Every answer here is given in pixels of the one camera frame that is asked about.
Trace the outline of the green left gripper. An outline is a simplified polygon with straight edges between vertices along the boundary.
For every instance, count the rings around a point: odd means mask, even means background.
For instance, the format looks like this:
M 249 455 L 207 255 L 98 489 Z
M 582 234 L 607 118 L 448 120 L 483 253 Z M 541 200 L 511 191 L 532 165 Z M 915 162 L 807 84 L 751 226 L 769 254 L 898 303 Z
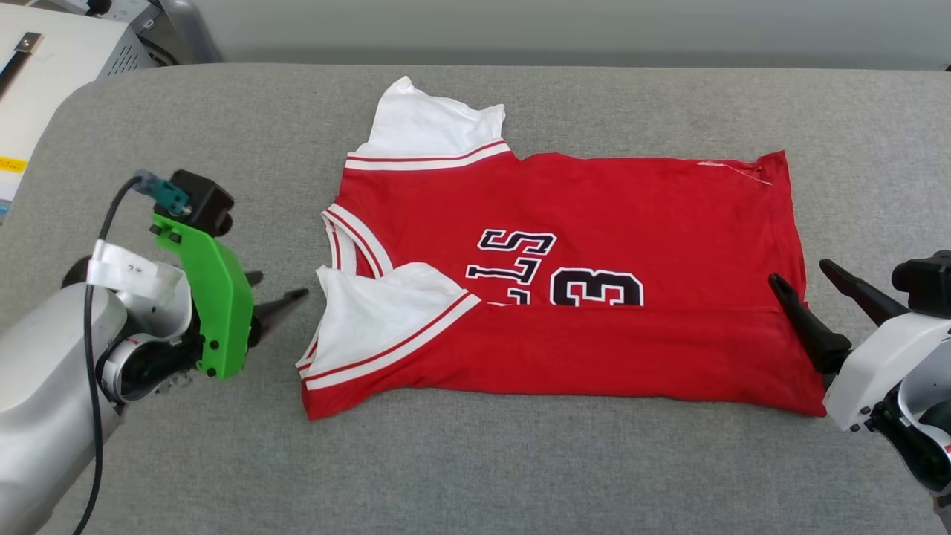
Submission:
M 292 289 L 254 307 L 252 288 L 264 281 L 261 271 L 244 272 L 234 252 L 203 230 L 159 213 L 152 222 L 159 228 L 157 245 L 178 257 L 190 286 L 201 341 L 197 369 L 220 380 L 238 374 L 249 334 L 255 348 L 307 299 L 309 289 Z

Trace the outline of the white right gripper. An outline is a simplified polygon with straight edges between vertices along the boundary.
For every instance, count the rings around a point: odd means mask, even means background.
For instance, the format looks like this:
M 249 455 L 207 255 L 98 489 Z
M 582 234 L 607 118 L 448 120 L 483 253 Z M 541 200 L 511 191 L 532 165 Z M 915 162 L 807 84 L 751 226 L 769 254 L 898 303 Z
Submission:
M 905 305 L 830 259 L 819 261 L 819 269 L 879 326 L 853 351 L 849 339 L 819 321 L 780 274 L 770 275 L 770 288 L 816 372 L 838 374 L 823 406 L 832 422 L 847 431 L 862 422 L 861 409 L 871 409 L 883 400 L 937 349 L 948 335 L 950 320 L 910 313 Z

